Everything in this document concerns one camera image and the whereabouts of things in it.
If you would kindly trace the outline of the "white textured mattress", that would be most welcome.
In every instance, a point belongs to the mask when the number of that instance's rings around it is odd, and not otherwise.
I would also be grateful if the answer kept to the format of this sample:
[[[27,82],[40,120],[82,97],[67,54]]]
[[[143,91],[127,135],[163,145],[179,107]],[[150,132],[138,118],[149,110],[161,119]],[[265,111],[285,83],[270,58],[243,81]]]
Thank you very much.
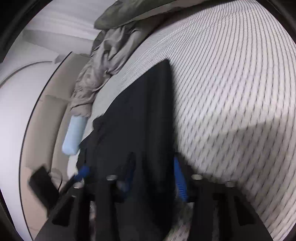
[[[295,41],[257,1],[184,2],[127,23],[153,30],[97,92],[84,136],[121,92],[168,60],[174,157],[211,182],[235,184],[271,240],[292,240]],[[188,240],[193,204],[181,200],[176,182],[175,194],[175,221],[164,240]]]

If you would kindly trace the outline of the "beige upholstered headboard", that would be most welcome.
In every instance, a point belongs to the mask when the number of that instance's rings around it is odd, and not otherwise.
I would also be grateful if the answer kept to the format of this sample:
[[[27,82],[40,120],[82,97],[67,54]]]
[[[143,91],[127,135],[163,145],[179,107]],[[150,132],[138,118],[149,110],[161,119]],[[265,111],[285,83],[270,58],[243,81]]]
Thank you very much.
[[[29,178],[44,166],[56,187],[68,181],[69,156],[62,144],[69,126],[70,99],[75,81],[88,57],[70,53],[54,71],[42,90],[30,116],[21,151],[20,195],[31,239],[47,220],[47,211],[29,187]]]

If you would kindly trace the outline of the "black pants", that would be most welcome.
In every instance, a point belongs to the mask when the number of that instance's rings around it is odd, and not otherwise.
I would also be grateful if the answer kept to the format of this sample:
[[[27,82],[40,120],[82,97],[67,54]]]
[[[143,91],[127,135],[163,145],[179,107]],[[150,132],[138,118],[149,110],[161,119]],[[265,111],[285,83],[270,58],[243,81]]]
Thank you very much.
[[[96,205],[97,240],[164,240],[176,215],[173,80],[161,61],[93,121],[77,166]]]

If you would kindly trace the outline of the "light blue bolster pillow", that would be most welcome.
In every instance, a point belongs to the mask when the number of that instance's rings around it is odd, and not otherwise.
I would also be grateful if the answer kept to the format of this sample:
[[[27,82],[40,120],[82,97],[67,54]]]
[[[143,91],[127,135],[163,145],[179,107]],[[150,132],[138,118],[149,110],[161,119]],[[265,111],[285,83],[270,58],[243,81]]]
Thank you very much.
[[[67,156],[74,156],[78,153],[87,121],[88,118],[84,116],[71,116],[67,133],[62,144],[62,152]]]

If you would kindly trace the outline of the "light grey crumpled sheet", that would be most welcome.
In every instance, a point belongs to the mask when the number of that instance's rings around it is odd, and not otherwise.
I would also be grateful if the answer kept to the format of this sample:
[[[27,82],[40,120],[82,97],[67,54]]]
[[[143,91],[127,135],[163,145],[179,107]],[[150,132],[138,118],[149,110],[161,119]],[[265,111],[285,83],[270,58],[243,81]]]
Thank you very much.
[[[140,21],[100,32],[100,43],[76,80],[70,103],[72,115],[90,117],[97,92],[123,68],[152,30],[152,26]]]

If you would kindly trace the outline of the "dark grey duvet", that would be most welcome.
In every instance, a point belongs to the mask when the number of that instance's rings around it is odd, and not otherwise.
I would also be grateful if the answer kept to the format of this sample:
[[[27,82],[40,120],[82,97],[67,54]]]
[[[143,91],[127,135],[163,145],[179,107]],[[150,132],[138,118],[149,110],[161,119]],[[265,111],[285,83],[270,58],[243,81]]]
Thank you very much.
[[[108,7],[94,22],[98,30],[119,27],[145,17],[165,13],[174,8],[180,8],[184,1],[116,1]]]

